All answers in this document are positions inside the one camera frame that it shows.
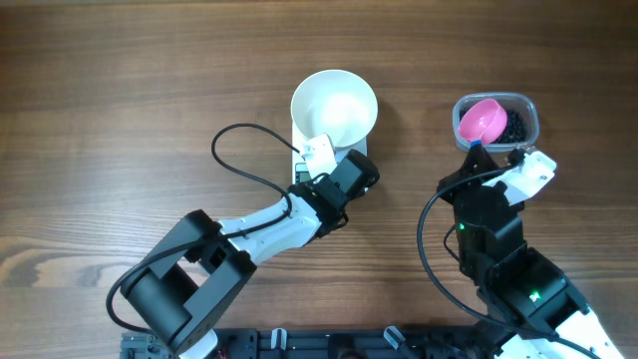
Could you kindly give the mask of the pink scoop blue handle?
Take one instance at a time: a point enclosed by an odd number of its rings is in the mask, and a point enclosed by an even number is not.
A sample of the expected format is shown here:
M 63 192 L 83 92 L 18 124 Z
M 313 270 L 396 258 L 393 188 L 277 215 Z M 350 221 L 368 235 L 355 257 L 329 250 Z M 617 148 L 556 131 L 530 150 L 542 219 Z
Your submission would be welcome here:
M 483 145 L 494 143 L 507 125 L 505 109 L 495 99 L 481 100 L 463 115 L 458 134 L 469 142 L 481 142 Z

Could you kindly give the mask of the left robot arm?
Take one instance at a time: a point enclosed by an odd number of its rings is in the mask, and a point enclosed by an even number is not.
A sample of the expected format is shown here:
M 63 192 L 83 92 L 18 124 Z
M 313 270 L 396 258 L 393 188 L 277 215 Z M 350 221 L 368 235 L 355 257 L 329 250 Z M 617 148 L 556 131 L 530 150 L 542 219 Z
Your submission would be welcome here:
M 344 226 L 347 203 L 378 178 L 376 166 L 352 150 L 331 173 L 290 186 L 251 215 L 213 220 L 195 210 L 116 287 L 171 354 L 203 358 L 218 344 L 215 323 L 257 266 Z

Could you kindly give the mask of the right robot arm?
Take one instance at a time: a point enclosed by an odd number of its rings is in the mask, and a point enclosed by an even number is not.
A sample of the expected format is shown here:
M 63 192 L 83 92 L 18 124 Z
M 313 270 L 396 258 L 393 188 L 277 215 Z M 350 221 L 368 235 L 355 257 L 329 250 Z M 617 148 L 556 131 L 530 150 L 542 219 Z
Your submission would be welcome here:
M 460 271 L 490 318 L 518 328 L 494 340 L 496 358 L 618 358 L 621 353 L 584 295 L 530 247 L 519 216 L 555 175 L 543 152 L 517 148 L 500 167 L 479 142 L 437 187 L 452 205 Z

